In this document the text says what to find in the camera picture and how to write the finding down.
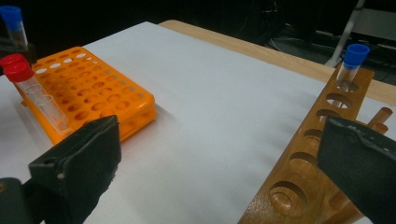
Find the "blue cap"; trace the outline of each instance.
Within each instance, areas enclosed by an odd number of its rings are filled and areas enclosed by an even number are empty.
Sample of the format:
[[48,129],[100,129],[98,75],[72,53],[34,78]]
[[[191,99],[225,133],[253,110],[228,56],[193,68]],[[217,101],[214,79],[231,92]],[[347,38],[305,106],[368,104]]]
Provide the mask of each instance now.
[[8,30],[19,31],[21,29],[22,14],[20,8],[3,6],[0,7],[0,14]]
[[363,44],[349,45],[346,49],[344,63],[352,67],[361,66],[369,52],[370,48]]

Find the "test tube rack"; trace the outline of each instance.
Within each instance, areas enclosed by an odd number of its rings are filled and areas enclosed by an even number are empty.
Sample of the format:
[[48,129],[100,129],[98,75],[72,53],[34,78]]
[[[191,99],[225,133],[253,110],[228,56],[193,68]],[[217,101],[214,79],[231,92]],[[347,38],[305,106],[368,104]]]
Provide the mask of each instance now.
[[374,72],[361,68],[353,80],[351,91],[342,91],[336,84],[339,69],[340,66],[238,223],[353,223],[363,217],[317,167],[325,119],[334,116],[356,121],[374,75]]
[[[35,77],[65,113],[76,131],[94,119],[117,115],[120,140],[155,120],[154,96],[82,47],[42,58],[33,65]],[[63,140],[32,101],[21,91],[53,144]]]

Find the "test tube cap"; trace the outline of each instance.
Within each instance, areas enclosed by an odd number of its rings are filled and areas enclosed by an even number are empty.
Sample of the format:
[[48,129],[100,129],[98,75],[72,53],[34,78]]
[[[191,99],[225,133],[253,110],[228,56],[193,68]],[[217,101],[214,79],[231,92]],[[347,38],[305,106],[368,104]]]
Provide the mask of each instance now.
[[11,82],[26,81],[35,74],[27,62],[12,63],[4,68],[3,72]]
[[370,52],[370,48],[363,44],[351,44],[346,49],[344,63],[349,66],[360,66]]
[[21,53],[8,54],[0,59],[0,66],[4,69],[13,63],[28,63],[27,59]]
[[14,6],[0,7],[0,14],[6,23],[8,30],[19,31],[21,29],[22,14],[21,9]]

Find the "white tabletop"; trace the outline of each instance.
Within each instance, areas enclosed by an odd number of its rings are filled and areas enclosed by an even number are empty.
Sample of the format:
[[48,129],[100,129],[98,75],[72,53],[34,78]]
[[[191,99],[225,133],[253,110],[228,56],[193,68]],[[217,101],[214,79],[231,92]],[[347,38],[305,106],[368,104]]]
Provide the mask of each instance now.
[[[122,142],[86,223],[237,223],[325,85],[148,22],[84,48],[150,91],[158,111]],[[0,176],[24,182],[51,143],[20,101],[0,77]],[[382,106],[366,98],[358,120]]]

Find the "red-capped test tube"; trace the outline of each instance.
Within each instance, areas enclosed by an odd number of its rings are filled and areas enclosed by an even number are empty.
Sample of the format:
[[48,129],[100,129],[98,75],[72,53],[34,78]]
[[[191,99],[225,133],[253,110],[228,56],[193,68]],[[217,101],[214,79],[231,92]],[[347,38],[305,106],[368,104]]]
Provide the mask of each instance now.
[[64,112],[56,104],[53,97],[46,93],[42,85],[35,79],[34,71],[26,60],[18,59],[14,63],[6,64],[3,61],[3,72],[8,80],[18,85],[30,100],[40,109],[43,115],[50,122],[52,127],[62,137],[71,133],[68,121]]

